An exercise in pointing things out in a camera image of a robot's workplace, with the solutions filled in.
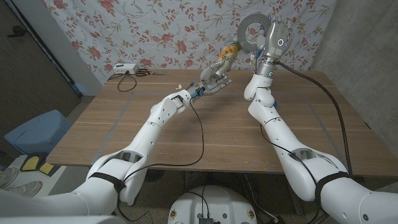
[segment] floral wallpaper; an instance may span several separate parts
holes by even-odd
[[[336,0],[42,0],[88,68],[104,84],[115,63],[203,69],[252,13],[291,18],[294,40],[282,60],[309,70]],[[256,35],[256,30],[248,33]],[[239,53],[233,69],[249,69]]]

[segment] shoe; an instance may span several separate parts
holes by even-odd
[[[6,191],[31,198],[42,188],[43,183],[41,181],[32,181],[28,184],[22,185],[20,187],[10,187]]]
[[[0,174],[0,189],[5,189],[15,180],[18,176],[19,169],[17,168],[8,168],[4,172]]]

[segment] scissors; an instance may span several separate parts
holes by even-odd
[[[136,72],[136,76],[138,76],[138,77],[143,77],[146,75],[164,75],[164,73],[156,73],[156,72],[150,71],[146,68],[140,68]]]

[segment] white electronic device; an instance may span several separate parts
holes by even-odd
[[[137,70],[138,66],[135,63],[117,63],[113,67],[115,74],[126,74],[127,71],[129,71],[128,74],[135,74]]]

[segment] robotic arm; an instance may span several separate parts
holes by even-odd
[[[265,59],[247,85],[244,97],[252,101],[249,113],[266,130],[292,189],[304,201],[316,199],[339,223],[396,223],[398,194],[373,192],[348,178],[344,175],[345,166],[337,158],[302,144],[276,111],[270,89],[272,73],[275,62],[289,48],[293,34],[290,20],[269,19],[272,21],[266,38],[257,38],[257,47],[265,50]],[[299,157],[310,172],[283,148]]]
[[[273,143],[289,184],[302,200],[317,199],[322,209],[340,223],[396,223],[398,194],[373,192],[341,175],[346,168],[337,158],[302,144],[276,111],[270,89],[272,73],[275,62],[289,48],[293,34],[291,21],[269,19],[267,35],[257,38],[257,47],[264,51],[265,58],[247,85],[244,97],[251,101],[249,113],[261,123]],[[218,61],[203,70],[199,83],[166,96],[153,106],[130,145],[98,159],[86,182],[76,190],[30,200],[0,191],[2,201],[9,202],[0,208],[0,214],[9,217],[109,215],[119,200],[132,205],[162,128],[190,103],[203,95],[214,95],[231,83],[228,70],[240,49],[237,41],[231,41]]]
[[[218,61],[202,71],[199,83],[172,93],[154,105],[130,145],[99,158],[91,167],[86,182],[73,192],[26,199],[0,191],[0,198],[10,202],[0,208],[0,214],[9,217],[110,215],[119,201],[132,205],[144,182],[145,167],[163,127],[173,116],[185,111],[191,102],[203,95],[214,95],[231,83],[227,74],[239,50],[237,41],[230,42]]]

